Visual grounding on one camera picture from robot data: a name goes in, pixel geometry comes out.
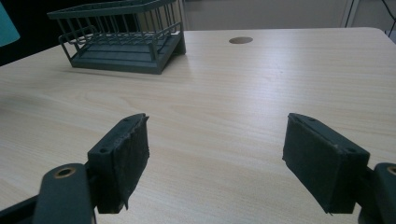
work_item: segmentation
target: teal object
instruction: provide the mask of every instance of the teal object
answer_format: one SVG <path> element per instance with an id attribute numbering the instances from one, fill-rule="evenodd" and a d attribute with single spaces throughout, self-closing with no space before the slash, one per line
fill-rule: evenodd
<path id="1" fill-rule="evenodd" d="M 59 42 L 73 67 L 159 75 L 172 56 L 186 53 L 178 12 L 177 0 L 123 0 L 48 16 L 64 33 Z"/>
<path id="2" fill-rule="evenodd" d="M 0 47 L 10 44 L 19 38 L 20 34 L 0 2 Z"/>

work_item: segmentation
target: wood grain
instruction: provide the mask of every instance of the wood grain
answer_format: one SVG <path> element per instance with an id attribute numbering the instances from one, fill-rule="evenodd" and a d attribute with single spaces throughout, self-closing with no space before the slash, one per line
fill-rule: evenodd
<path id="1" fill-rule="evenodd" d="M 151 156 L 130 210 L 99 223 L 357 223 L 326 215 L 281 160 L 287 115 L 396 162 L 396 48 L 379 30 L 186 32 L 160 76 L 72 68 L 56 47 L 0 67 L 0 209 L 144 112 Z M 249 36 L 248 44 L 229 39 Z"/>

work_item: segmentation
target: screw hole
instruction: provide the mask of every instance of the screw hole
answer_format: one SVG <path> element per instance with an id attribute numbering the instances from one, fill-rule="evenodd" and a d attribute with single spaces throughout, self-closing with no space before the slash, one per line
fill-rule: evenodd
<path id="1" fill-rule="evenodd" d="M 349 152 L 356 152 L 356 149 L 352 147 L 347 147 L 346 150 L 348 150 Z"/>
<path id="2" fill-rule="evenodd" d="M 65 178 L 65 177 L 72 175 L 75 172 L 76 172 L 76 168 L 66 167 L 66 168 L 63 168 L 62 170 L 58 171 L 57 173 L 55 173 L 55 178 L 57 178 L 57 179 Z"/>
<path id="3" fill-rule="evenodd" d="M 393 174 L 396 175 L 396 166 L 389 166 L 388 167 L 388 171 Z"/>

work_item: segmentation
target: grommet hole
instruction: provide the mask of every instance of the grommet hole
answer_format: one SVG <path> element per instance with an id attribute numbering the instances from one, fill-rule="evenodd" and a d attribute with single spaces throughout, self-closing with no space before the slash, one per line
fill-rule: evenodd
<path id="1" fill-rule="evenodd" d="M 248 36 L 239 36 L 229 40 L 229 42 L 232 44 L 247 44 L 250 43 L 251 41 L 253 41 L 253 38 Z"/>

